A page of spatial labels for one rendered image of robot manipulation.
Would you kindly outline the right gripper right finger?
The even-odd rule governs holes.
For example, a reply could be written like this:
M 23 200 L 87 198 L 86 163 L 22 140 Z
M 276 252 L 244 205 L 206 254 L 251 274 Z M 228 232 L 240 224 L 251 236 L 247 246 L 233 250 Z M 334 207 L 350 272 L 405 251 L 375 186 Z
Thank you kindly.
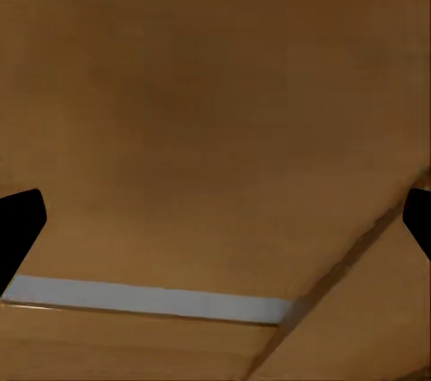
M 402 219 L 431 260 L 431 191 L 411 189 Z

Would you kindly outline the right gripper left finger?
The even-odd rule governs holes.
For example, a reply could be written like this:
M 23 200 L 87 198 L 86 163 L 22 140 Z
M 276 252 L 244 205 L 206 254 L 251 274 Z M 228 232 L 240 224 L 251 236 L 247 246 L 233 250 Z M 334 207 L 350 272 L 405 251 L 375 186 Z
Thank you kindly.
M 0 297 L 46 222 L 39 189 L 0 199 Z

